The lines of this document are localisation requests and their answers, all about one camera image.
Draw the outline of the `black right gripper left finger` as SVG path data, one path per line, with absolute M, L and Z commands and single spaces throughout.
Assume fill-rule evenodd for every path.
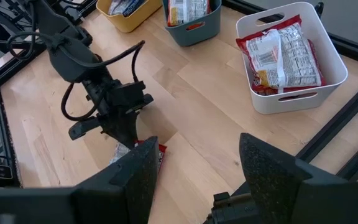
M 152 136 L 76 186 L 0 189 L 0 224 L 147 224 L 158 154 Z

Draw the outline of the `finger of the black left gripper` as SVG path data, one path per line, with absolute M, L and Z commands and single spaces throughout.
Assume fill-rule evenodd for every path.
M 125 124 L 122 121 L 107 121 L 103 122 L 101 127 L 103 129 L 103 133 L 111 136 L 116 139 L 121 144 L 126 144 L 126 136 L 123 134 Z
M 121 119 L 121 140 L 128 148 L 134 148 L 135 142 L 137 141 L 137 131 L 136 131 L 136 113 L 126 114 Z

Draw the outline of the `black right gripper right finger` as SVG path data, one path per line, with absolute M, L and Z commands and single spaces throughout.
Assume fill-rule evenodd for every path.
M 242 133 L 239 154 L 265 224 L 358 224 L 358 182 Z

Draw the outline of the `dark red beef ramen packet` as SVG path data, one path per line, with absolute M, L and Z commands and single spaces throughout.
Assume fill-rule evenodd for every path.
M 159 145 L 159 154 L 158 154 L 158 168 L 157 170 L 159 170 L 161 168 L 161 164 L 165 155 L 165 151 L 166 151 L 166 146 L 164 145 Z M 125 156 L 127 153 L 129 152 L 129 149 L 124 146 L 121 143 L 117 143 L 116 144 L 116 151 L 114 153 L 114 157 L 110 160 L 110 164 L 115 163 L 116 161 L 118 161 L 121 157 Z
M 278 82 L 269 76 L 268 73 L 260 72 L 254 74 L 252 81 L 252 90 L 258 95 L 276 95 L 279 93 L 290 92 L 290 88 L 284 88 L 278 84 Z
M 326 84 L 312 41 L 304 37 L 299 15 L 236 43 L 249 59 L 252 74 L 268 73 L 278 84 L 291 91 Z

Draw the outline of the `blue Maruchan ramen packet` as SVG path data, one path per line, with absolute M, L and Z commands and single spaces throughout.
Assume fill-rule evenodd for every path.
M 144 2 L 145 0 L 124 0 L 124 8 L 122 10 L 122 15 L 124 17 L 128 17 L 136 9 L 138 9 Z
M 123 14 L 123 12 L 129 7 L 132 0 L 112 0 L 108 14 L 110 16 L 116 14 Z

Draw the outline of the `orange chicken ramen packet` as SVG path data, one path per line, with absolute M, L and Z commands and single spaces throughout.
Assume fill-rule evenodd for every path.
M 168 0 L 167 25 L 175 27 L 212 12 L 209 0 Z

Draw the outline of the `yellow plastic bin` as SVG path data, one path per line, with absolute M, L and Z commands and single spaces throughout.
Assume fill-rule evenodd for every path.
M 124 17 L 122 14 L 109 15 L 108 10 L 112 0 L 98 0 L 97 10 L 119 31 L 123 33 L 132 32 L 155 11 L 162 7 L 162 0 L 145 0 L 131 15 Z

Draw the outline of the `white plastic bin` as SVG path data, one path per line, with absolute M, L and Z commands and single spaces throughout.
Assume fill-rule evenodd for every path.
M 280 21 L 269 22 L 264 25 L 257 24 L 257 20 L 279 13 L 284 15 L 283 21 L 297 15 L 300 16 L 302 31 L 305 37 L 313 43 L 315 55 L 326 84 L 276 95 L 259 95 L 252 89 L 254 79 L 252 69 L 249 65 L 249 59 L 243 54 L 242 58 L 249 82 L 252 104 L 255 110 L 261 114 L 283 113 L 319 107 L 340 84 L 346 81 L 348 76 L 347 68 L 331 42 L 314 6 L 308 2 L 295 2 L 244 16 L 236 23 L 237 36 L 243 38 L 279 24 Z

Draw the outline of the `grey plastic bin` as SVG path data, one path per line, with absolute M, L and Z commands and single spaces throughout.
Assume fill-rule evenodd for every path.
M 212 12 L 200 19 L 165 29 L 180 47 L 210 39 L 220 32 L 222 0 L 210 0 Z

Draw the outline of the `black table frame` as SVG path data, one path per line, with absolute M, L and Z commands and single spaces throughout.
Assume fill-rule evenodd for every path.
M 19 19 L 31 20 L 31 16 L 24 10 L 22 0 L 0 0 L 5 1 L 19 13 Z M 264 9 L 256 4 L 251 4 L 249 0 L 220 0 L 220 6 L 226 6 L 237 12 L 248 16 L 264 14 L 260 18 L 262 22 L 277 22 L 283 19 L 283 13 L 278 14 L 274 8 Z M 8 19 L 0 12 L 0 23 L 16 32 L 19 31 L 16 20 Z M 336 52 L 358 61 L 358 43 L 343 38 L 336 34 L 328 33 L 328 37 L 336 49 Z M 12 58 L 0 67 L 0 87 L 11 79 L 17 72 L 38 57 L 46 47 L 43 44 L 35 44 L 29 57 L 21 60 Z M 297 154 L 297 157 L 306 162 L 312 161 L 324 147 L 335 137 L 340 130 L 350 122 L 358 113 L 358 92 L 327 122 L 327 124 L 304 146 Z M 358 151 L 341 167 L 338 176 L 350 181 L 358 180 Z

